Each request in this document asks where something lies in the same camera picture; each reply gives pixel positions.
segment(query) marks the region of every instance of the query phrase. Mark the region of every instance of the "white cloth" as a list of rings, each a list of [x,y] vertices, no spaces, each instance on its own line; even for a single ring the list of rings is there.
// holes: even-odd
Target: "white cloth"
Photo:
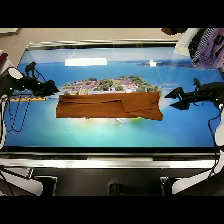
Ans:
[[[174,53],[184,56],[190,56],[188,46],[198,31],[199,28],[188,28],[183,36],[178,40]]]

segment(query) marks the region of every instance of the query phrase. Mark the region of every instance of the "table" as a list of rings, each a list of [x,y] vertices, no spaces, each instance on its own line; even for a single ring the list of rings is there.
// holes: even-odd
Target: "table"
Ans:
[[[145,91],[151,89],[161,92],[160,109],[164,118],[163,121],[142,118],[56,118],[59,96],[57,94],[47,97],[44,101],[30,103],[23,130],[20,133],[7,134],[2,153],[20,154],[20,158],[23,153],[44,156],[91,154],[135,155],[135,157],[155,154],[157,156],[213,153],[212,136],[207,126],[208,120],[218,113],[213,104],[205,102],[203,106],[191,105],[189,110],[179,111],[169,107],[175,100],[164,99],[164,96],[176,87],[183,87],[186,92],[193,91],[194,78],[205,84],[222,82],[223,77],[217,69],[194,68],[190,58],[174,54],[174,46],[175,42],[172,41],[155,40],[54,42],[28,45],[18,69],[24,72],[26,65],[35,61],[37,70],[45,79],[55,81],[60,90],[59,94],[97,94],[102,92],[99,82],[104,79],[112,82],[111,86],[104,89],[106,92],[133,92],[139,91],[143,86]],[[21,116],[16,121],[17,128],[21,125],[26,104],[24,102],[20,105]],[[15,112],[16,107],[17,103],[11,103],[12,111]],[[9,125],[7,111],[5,122],[6,126]],[[212,128],[215,129],[217,125],[218,121],[214,121]],[[75,165],[70,161],[66,166],[69,167],[69,164],[72,167],[82,167],[77,165],[77,161]],[[129,160],[125,166],[133,164],[138,163]],[[207,166],[212,166],[212,161],[207,161]]]

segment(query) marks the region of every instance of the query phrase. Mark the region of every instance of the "white wall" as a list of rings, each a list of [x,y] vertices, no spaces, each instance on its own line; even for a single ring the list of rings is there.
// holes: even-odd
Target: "white wall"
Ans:
[[[16,32],[18,28],[0,28],[0,33]]]

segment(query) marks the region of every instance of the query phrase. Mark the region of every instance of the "purple cloth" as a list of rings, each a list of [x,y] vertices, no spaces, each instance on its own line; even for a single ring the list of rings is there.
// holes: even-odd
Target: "purple cloth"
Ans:
[[[224,64],[224,28],[215,28],[204,44],[197,66],[221,68]]]

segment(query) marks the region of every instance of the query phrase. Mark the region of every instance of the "dark red object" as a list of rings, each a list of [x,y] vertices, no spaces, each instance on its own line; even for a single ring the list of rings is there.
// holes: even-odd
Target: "dark red object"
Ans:
[[[1,63],[8,57],[8,54],[7,53],[3,53],[1,56],[0,56],[0,65]]]

